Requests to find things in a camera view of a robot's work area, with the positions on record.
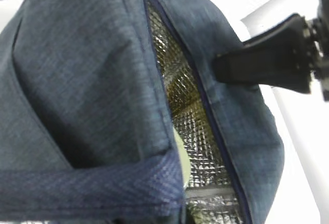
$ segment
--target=cooler bag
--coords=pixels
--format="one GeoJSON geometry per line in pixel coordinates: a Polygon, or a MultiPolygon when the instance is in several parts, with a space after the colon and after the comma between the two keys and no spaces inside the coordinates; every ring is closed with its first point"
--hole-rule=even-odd
{"type": "Polygon", "coordinates": [[[25,0],[0,35],[0,221],[264,223],[281,138],[211,68],[242,46],[209,0],[25,0]]]}

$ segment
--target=blue fabric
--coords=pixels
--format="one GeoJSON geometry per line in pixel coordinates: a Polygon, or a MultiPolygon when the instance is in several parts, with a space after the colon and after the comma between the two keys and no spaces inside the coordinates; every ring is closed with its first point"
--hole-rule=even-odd
{"type": "Polygon", "coordinates": [[[25,0],[0,36],[0,220],[184,220],[150,38],[144,0],[25,0]]]}
{"type": "MultiPolygon", "coordinates": [[[[195,64],[244,208],[263,223],[281,177],[281,139],[257,87],[217,83],[211,71],[217,54],[242,44],[209,0],[157,1],[195,64]]],[[[182,221],[144,3],[25,0],[0,35],[0,220],[182,221]]]]}
{"type": "Polygon", "coordinates": [[[174,151],[132,165],[0,172],[1,220],[169,216],[183,205],[174,151]]]}
{"type": "Polygon", "coordinates": [[[242,43],[209,0],[157,1],[191,54],[214,117],[213,130],[224,140],[235,171],[230,174],[239,178],[247,211],[253,223],[264,223],[281,179],[283,143],[259,87],[218,83],[211,69],[216,55],[239,49],[242,43]]]}

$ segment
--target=quilted foil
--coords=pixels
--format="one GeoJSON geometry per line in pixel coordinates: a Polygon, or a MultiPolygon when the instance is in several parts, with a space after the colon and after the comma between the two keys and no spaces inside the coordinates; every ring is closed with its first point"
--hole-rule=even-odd
{"type": "Polygon", "coordinates": [[[202,189],[210,186],[232,192],[187,198],[187,207],[196,224],[242,224],[239,202],[214,140],[193,71],[180,45],[150,4],[149,16],[173,125],[184,141],[191,162],[187,191],[201,189],[202,193],[202,189]]]}

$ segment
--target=stitching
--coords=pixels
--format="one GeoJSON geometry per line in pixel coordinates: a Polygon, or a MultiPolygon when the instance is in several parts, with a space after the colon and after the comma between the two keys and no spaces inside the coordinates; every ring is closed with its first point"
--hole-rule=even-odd
{"type": "MultiPolygon", "coordinates": [[[[156,54],[156,50],[155,50],[155,45],[153,43],[153,38],[152,38],[152,32],[151,32],[151,26],[150,26],[150,11],[148,9],[148,6],[147,6],[147,2],[148,0],[143,0],[144,1],[144,10],[145,10],[145,14],[146,14],[146,21],[147,21],[147,24],[148,24],[148,32],[149,32],[149,40],[151,42],[151,52],[153,54],[153,57],[155,59],[155,62],[157,62],[157,54],[156,54]]],[[[156,68],[158,70],[158,74],[161,75],[161,71],[159,69],[159,66],[158,64],[156,64],[156,68]]],[[[161,85],[162,85],[162,90],[163,90],[163,93],[166,93],[166,90],[165,90],[165,85],[164,85],[164,82],[163,82],[163,78],[161,78],[161,85]]],[[[170,110],[169,108],[169,103],[168,103],[168,98],[166,98],[166,107],[167,107],[167,110],[170,110]]],[[[165,132],[167,134],[167,137],[169,138],[169,134],[168,134],[168,131],[165,129],[165,132]]]]}
{"type": "MultiPolygon", "coordinates": [[[[124,8],[125,8],[126,13],[128,14],[128,9],[127,9],[127,6],[126,6],[125,1],[122,0],[122,3],[123,3],[123,5],[124,5],[124,8]]],[[[142,46],[142,40],[141,40],[140,36],[139,36],[138,33],[137,33],[137,30],[136,30],[135,24],[134,24],[133,22],[131,22],[131,26],[132,26],[132,28],[134,29],[134,34],[135,34],[136,38],[137,38],[138,41],[139,41],[139,46],[140,46],[140,48],[141,48],[141,53],[142,53],[142,55],[143,55],[145,58],[147,58],[147,56],[145,55],[145,50],[144,50],[144,48],[143,48],[143,46],[142,46]]],[[[149,72],[149,76],[151,76],[151,71],[150,71],[150,69],[146,66],[146,64],[145,64],[144,61],[141,61],[141,62],[142,62],[142,64],[145,66],[145,68],[147,69],[147,71],[149,72]]],[[[159,108],[159,106],[160,106],[160,105],[159,105],[159,98],[158,98],[157,93],[156,93],[156,91],[155,91],[154,89],[153,89],[153,95],[154,95],[154,97],[155,97],[155,99],[156,99],[156,101],[157,101],[157,104],[158,104],[158,105],[157,105],[157,110],[158,110],[158,114],[161,116],[162,125],[163,125],[163,130],[165,131],[165,133],[166,133],[166,135],[167,135],[167,139],[169,140],[169,139],[170,139],[170,136],[169,136],[168,131],[167,131],[167,129],[166,129],[166,125],[165,125],[165,123],[163,122],[163,121],[164,121],[163,114],[162,114],[162,112],[161,112],[161,110],[160,110],[160,108],[159,108]]]]}

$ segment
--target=zipper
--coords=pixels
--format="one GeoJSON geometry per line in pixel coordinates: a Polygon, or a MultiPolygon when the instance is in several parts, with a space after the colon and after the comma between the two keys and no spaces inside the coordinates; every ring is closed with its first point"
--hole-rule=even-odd
{"type": "Polygon", "coordinates": [[[206,114],[207,114],[207,117],[208,117],[210,127],[212,129],[215,141],[217,143],[218,148],[221,151],[221,156],[222,156],[224,165],[225,165],[225,167],[227,169],[227,172],[228,172],[228,174],[231,178],[232,187],[234,188],[234,190],[237,194],[237,197],[239,199],[239,203],[240,203],[240,207],[241,207],[241,211],[242,211],[242,214],[243,214],[243,217],[244,217],[245,224],[252,224],[252,218],[251,218],[250,209],[249,209],[249,205],[248,205],[246,195],[243,191],[241,182],[239,180],[239,177],[238,177],[238,175],[235,171],[235,168],[233,166],[233,163],[230,159],[229,153],[228,153],[227,148],[225,146],[223,135],[220,131],[220,128],[218,127],[218,124],[216,122],[214,113],[211,109],[206,91],[203,87],[201,77],[200,77],[200,75],[197,71],[197,67],[195,65],[195,62],[193,61],[190,52],[186,48],[186,46],[183,43],[182,39],[180,38],[178,32],[176,31],[176,29],[172,25],[172,22],[168,18],[168,16],[167,16],[166,12],[164,11],[161,3],[158,0],[148,0],[148,1],[157,10],[157,12],[159,13],[163,23],[165,24],[165,26],[169,30],[170,34],[177,41],[177,43],[181,46],[183,54],[185,55],[185,57],[188,61],[188,64],[189,64],[189,66],[191,67],[191,69],[193,71],[194,77],[196,79],[196,84],[197,84],[197,87],[198,87],[198,91],[200,93],[201,100],[202,100],[202,103],[204,105],[204,108],[205,108],[205,111],[206,111],[206,114]]]}

